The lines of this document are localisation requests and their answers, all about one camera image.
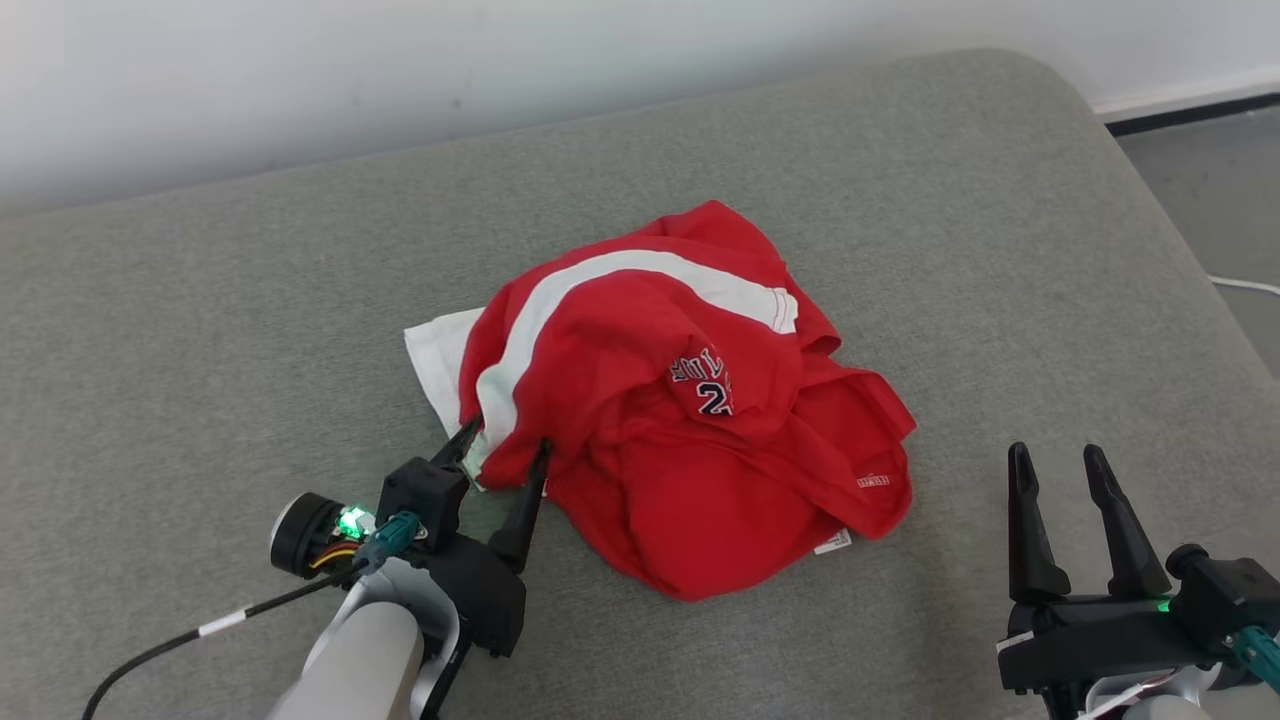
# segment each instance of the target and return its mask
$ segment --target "white baseboard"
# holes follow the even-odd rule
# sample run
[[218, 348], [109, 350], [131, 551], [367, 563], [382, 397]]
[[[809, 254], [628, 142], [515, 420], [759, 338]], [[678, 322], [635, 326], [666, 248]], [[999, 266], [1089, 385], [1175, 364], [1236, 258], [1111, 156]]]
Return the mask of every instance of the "white baseboard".
[[1225, 78], [1167, 87], [1156, 92], [1092, 102], [1103, 123], [1128, 120], [1188, 108], [1213, 105], [1243, 97], [1280, 92], [1280, 65], [1265, 67]]

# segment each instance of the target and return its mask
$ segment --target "white fabric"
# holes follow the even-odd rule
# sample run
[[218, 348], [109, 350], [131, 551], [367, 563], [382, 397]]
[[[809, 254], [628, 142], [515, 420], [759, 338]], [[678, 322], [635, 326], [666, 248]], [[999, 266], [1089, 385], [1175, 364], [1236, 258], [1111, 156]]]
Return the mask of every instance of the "white fabric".
[[[516, 384], [532, 363], [534, 343], [561, 301], [575, 287], [622, 270], [664, 274], [687, 286], [708, 305], [756, 320], [778, 334], [796, 332], [799, 304], [785, 288], [764, 287], [673, 252], [620, 250], [557, 270], [534, 287], [507, 334], [502, 359], [481, 372], [476, 380], [484, 430], [462, 461], [472, 478], [479, 475], [493, 448], [516, 429]], [[417, 379], [449, 434], [460, 428], [458, 374], [467, 337], [480, 314], [480, 309], [453, 313], [404, 331], [404, 345]]]
[[462, 414], [458, 375], [462, 373], [467, 337], [481, 313], [484, 307], [451, 313], [404, 331], [404, 347], [408, 348], [417, 382], [422, 384], [426, 401], [449, 437], [462, 428], [458, 424], [458, 415]]

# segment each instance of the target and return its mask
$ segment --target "gray fabric surface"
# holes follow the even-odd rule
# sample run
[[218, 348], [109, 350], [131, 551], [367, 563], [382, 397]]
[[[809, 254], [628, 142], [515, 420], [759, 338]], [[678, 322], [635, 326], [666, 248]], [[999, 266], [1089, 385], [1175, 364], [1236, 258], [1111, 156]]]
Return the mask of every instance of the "gray fabric surface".
[[[288, 500], [371, 502], [443, 439], [402, 328], [713, 197], [915, 414], [915, 507], [696, 605], [548, 509], [516, 656], [474, 653], [447, 717], [1039, 717], [993, 650], [1012, 439], [1078, 591], [1108, 577], [1087, 442], [1162, 553], [1280, 568], [1266, 368], [1080, 99], [977, 51], [0, 225], [0, 716], [77, 715], [134, 652], [294, 587], [266, 559]], [[100, 717], [262, 716], [338, 601], [155, 661]]]

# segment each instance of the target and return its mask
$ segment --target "gray floor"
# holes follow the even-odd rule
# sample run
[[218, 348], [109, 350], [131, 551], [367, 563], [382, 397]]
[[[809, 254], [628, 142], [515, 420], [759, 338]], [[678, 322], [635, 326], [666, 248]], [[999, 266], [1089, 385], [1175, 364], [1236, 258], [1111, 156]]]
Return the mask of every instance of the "gray floor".
[[[1117, 142], [1207, 273], [1280, 286], [1280, 106]], [[1219, 292], [1280, 377], [1280, 297]]]

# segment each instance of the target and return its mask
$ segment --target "robotic arm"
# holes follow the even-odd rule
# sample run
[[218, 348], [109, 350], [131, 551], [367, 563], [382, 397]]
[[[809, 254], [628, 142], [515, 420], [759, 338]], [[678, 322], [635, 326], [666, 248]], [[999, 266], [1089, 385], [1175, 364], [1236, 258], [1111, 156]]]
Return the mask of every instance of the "robotic arm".
[[1266, 680], [1280, 692], [1280, 583], [1257, 561], [1213, 560], [1197, 544], [1165, 566], [1175, 596], [1102, 448], [1084, 448], [1089, 496], [1102, 511], [1112, 578], [1107, 594], [1074, 596], [1053, 564], [1023, 443], [1009, 448], [1007, 638], [1000, 678], [1033, 692], [1052, 720], [1207, 717], [1204, 691]]
[[344, 585], [346, 601], [271, 720], [434, 720], [472, 644], [511, 656], [550, 446], [503, 527], [481, 543], [457, 532], [468, 488], [457, 462], [479, 428], [471, 421], [430, 461], [415, 457], [388, 475], [376, 515], [315, 493], [280, 514], [271, 532], [276, 568], [310, 579], [367, 564]]

